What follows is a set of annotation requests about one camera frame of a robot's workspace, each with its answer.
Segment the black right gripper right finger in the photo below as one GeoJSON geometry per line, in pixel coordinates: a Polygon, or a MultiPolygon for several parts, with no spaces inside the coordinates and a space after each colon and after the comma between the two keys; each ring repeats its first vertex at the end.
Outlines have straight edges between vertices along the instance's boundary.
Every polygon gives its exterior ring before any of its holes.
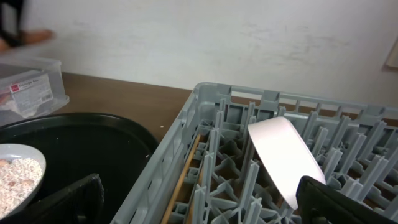
{"type": "Polygon", "coordinates": [[[310,176],[300,179],[296,199],[303,224],[395,224],[310,176]]]}

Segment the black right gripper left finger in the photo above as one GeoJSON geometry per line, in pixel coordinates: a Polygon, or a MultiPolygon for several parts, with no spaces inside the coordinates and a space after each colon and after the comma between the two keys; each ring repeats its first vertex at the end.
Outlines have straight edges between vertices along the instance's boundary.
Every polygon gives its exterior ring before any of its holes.
{"type": "Polygon", "coordinates": [[[92,224],[101,219],[104,188],[90,174],[62,190],[1,220],[1,224],[92,224]]]}

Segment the pink plastic bowl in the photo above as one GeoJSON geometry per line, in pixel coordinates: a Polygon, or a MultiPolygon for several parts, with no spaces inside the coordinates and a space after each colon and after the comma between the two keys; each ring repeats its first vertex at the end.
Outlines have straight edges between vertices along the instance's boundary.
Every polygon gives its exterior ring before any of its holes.
{"type": "Polygon", "coordinates": [[[300,179],[310,176],[325,183],[325,176],[307,145],[284,117],[250,124],[249,136],[277,190],[294,210],[300,179]]]}

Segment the grey plate with food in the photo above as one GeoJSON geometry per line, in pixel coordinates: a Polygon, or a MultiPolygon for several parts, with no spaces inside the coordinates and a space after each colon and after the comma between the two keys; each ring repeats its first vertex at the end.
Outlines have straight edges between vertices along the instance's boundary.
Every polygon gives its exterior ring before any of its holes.
{"type": "Polygon", "coordinates": [[[1,144],[1,218],[25,208],[42,184],[46,159],[36,148],[1,144]]]}

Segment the red snack wrapper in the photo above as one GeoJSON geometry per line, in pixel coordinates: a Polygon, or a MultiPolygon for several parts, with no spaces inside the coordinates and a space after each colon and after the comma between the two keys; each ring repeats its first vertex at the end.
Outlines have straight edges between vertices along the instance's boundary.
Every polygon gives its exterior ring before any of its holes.
{"type": "Polygon", "coordinates": [[[12,95],[10,93],[0,94],[0,105],[5,105],[11,99],[12,95]]]}

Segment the orange carrot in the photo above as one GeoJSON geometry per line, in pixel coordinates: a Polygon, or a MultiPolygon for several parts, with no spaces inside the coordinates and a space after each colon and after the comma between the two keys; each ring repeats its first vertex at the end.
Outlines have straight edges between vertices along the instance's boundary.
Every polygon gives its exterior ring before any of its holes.
{"type": "Polygon", "coordinates": [[[41,44],[55,37],[55,33],[48,29],[22,31],[21,35],[21,45],[17,46],[11,46],[5,40],[1,39],[1,52],[5,52],[16,47],[41,44]]]}

